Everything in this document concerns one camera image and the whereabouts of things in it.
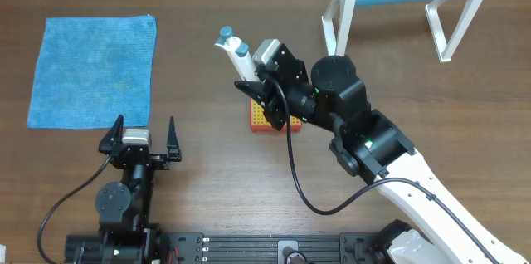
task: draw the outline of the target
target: blue cloth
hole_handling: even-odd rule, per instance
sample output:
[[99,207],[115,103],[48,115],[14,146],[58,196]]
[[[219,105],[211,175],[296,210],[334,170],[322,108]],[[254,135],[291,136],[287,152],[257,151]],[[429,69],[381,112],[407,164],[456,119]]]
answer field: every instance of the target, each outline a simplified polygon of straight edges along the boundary
[[149,15],[48,18],[27,127],[146,126],[156,37]]

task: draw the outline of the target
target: wooden table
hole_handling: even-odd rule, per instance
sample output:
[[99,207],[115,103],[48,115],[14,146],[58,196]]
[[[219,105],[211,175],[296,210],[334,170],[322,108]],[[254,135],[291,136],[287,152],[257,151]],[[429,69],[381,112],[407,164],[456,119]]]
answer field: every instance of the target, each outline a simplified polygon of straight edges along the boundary
[[[278,38],[308,69],[325,55],[329,0],[0,0],[0,243],[10,262],[42,262],[37,229],[65,193],[91,176],[106,130],[29,130],[33,73],[47,17],[157,18],[149,128],[164,151],[175,116],[183,161],[157,173],[152,222],[167,231],[338,234],[378,231],[406,216],[376,192],[320,217],[300,201],[285,135],[252,134],[249,100],[213,46],[229,24],[254,51]],[[485,0],[453,61],[437,60],[424,2],[354,14],[347,53],[380,109],[416,144],[438,178],[497,238],[531,259],[531,1]],[[462,1],[441,9],[451,33]],[[301,186],[331,208],[363,186],[336,163],[331,134],[294,135]],[[60,261],[65,235],[95,233],[95,194],[119,180],[107,168],[52,216],[44,236]]]

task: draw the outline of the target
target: blue towel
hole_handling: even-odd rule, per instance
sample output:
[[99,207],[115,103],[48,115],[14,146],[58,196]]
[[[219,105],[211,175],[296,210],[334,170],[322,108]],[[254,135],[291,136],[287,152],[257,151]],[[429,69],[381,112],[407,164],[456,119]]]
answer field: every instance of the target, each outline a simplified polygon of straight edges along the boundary
[[149,120],[153,16],[48,18],[28,128],[108,128]]

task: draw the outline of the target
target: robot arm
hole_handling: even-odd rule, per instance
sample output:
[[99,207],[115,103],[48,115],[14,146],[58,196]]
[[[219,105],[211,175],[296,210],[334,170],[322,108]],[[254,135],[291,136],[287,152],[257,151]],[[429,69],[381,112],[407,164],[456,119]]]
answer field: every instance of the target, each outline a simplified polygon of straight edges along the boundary
[[[329,148],[348,174],[359,175],[367,185],[385,178],[405,178],[433,194],[427,196],[407,183],[388,182],[377,187],[436,247],[418,233],[404,233],[385,246],[388,260],[527,263],[481,226],[438,181],[413,143],[381,112],[371,109],[365,85],[348,56],[319,60],[311,70],[311,84],[304,63],[278,40],[265,40],[252,59],[260,81],[236,81],[235,86],[264,108],[264,116],[274,128],[280,130],[286,118],[277,92],[280,88],[290,115],[334,132]],[[433,203],[433,199],[444,204]],[[412,247],[412,242],[419,244]]]

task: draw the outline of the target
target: cable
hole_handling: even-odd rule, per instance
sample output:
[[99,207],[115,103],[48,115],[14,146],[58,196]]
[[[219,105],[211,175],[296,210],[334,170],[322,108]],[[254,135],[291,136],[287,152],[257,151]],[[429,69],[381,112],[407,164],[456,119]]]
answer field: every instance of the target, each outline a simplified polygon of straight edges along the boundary
[[286,121],[286,139],[288,142],[288,156],[290,158],[290,167],[291,167],[291,175],[293,176],[293,181],[295,183],[295,187],[297,188],[297,192],[300,195],[300,198],[304,202],[306,206],[313,212],[320,214],[320,215],[332,215],[335,213],[338,213],[339,211],[345,209],[350,203],[354,202],[357,198],[359,198],[362,194],[366,193],[367,191],[376,188],[377,186],[380,186],[385,183],[390,182],[400,182],[400,183],[406,183],[414,188],[417,188],[418,190],[422,191],[428,200],[434,201],[439,207],[444,210],[448,216],[451,217],[457,223],[457,225],[465,232],[465,234],[472,240],[472,242],[475,243],[475,245],[485,254],[485,256],[494,264],[499,264],[499,262],[490,254],[490,252],[481,244],[481,242],[478,240],[478,238],[466,227],[466,225],[439,199],[437,196],[433,193],[431,193],[429,190],[423,188],[420,184],[417,184],[409,179],[406,178],[385,178],[380,179],[378,181],[375,181],[374,183],[361,188],[358,190],[355,194],[353,194],[350,198],[348,198],[346,201],[341,203],[339,206],[337,206],[334,209],[325,211],[317,209],[312,203],[309,202],[309,200],[306,198],[304,193],[302,192],[302,189],[300,188],[299,180],[297,179],[297,172],[295,171],[295,161],[293,159],[293,149],[291,146],[291,119],[290,119],[290,107],[288,106],[288,101],[285,98],[284,91],[282,90],[282,87],[280,86],[279,82],[272,78],[269,75],[265,76],[265,79],[273,84],[275,86],[276,91],[278,93],[278,96],[280,97],[280,100],[282,101],[282,104],[284,105],[284,111],[285,111],[285,121]]
[[44,231],[44,227],[46,226],[46,223],[48,222],[48,219],[50,219],[50,216],[54,213],[54,211],[57,210],[57,208],[65,202],[69,197],[73,196],[80,190],[82,190],[85,186],[90,184],[90,182],[94,181],[96,177],[100,175],[100,173],[107,167],[107,164],[109,164],[110,156],[105,160],[105,162],[101,165],[100,169],[92,175],[88,180],[86,180],[82,185],[80,185],[78,188],[72,190],[69,192],[66,196],[64,196],[62,199],[59,200],[53,207],[48,211],[48,214],[44,217],[44,220],[42,220],[41,227],[39,228],[39,232],[37,232],[37,248],[39,249],[39,253],[41,253],[41,257],[50,264],[56,264],[50,257],[46,255],[44,252],[44,249],[42,249],[42,232]]

